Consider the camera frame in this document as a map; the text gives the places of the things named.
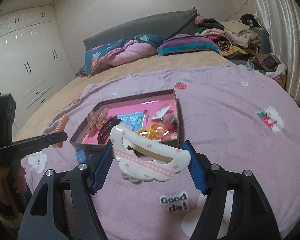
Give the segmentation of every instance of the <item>white curtain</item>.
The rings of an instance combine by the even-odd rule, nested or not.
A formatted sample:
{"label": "white curtain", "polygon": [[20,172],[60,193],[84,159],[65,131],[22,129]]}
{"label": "white curtain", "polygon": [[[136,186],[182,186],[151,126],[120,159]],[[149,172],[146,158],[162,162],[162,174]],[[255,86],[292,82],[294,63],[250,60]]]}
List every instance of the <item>white curtain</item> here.
{"label": "white curtain", "polygon": [[272,53],[288,68],[286,91],[300,102],[300,8],[295,0],[252,1],[257,20],[270,34]]}

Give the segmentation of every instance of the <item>white wall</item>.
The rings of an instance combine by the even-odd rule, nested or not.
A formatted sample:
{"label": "white wall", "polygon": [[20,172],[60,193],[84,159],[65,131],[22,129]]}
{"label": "white wall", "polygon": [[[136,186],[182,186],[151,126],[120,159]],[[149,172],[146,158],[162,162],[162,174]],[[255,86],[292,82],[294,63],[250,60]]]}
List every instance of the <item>white wall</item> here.
{"label": "white wall", "polygon": [[236,2],[238,5],[235,0],[61,0],[55,5],[55,14],[76,73],[84,64],[83,40],[97,33],[141,17],[193,7],[202,15],[225,20],[241,6],[240,0]]}

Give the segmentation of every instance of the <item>hand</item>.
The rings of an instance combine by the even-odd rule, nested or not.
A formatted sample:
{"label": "hand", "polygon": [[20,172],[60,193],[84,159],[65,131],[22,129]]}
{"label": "hand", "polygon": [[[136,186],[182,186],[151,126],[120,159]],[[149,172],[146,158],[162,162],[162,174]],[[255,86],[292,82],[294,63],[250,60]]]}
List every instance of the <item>hand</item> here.
{"label": "hand", "polygon": [[[0,201],[1,203],[9,206],[8,199],[4,193],[3,185],[2,185],[2,178],[5,178],[10,171],[10,167],[0,167]],[[17,172],[17,179],[14,181],[13,186],[17,188],[17,193],[25,194],[27,191],[26,188],[26,179],[25,179],[26,171],[25,169],[20,166]]]}

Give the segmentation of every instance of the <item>white wardrobe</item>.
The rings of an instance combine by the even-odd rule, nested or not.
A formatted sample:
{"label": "white wardrobe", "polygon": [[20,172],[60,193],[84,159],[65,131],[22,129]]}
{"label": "white wardrobe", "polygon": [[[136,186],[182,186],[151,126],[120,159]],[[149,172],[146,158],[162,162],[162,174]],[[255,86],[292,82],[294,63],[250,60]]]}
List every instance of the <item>white wardrobe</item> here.
{"label": "white wardrobe", "polygon": [[0,95],[11,93],[17,103],[14,128],[74,78],[53,7],[0,17]]}

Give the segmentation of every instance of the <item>headboard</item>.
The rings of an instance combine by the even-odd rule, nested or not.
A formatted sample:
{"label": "headboard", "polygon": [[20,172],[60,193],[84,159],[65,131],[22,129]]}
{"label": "headboard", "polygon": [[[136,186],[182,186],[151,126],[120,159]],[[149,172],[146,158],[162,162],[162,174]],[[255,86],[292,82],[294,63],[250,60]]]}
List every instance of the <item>headboard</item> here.
{"label": "headboard", "polygon": [[156,14],[118,25],[85,39],[83,43],[88,50],[124,37],[133,38],[142,33],[156,34],[165,39],[179,33],[194,35],[198,30],[194,23],[197,15],[196,8],[188,11]]}

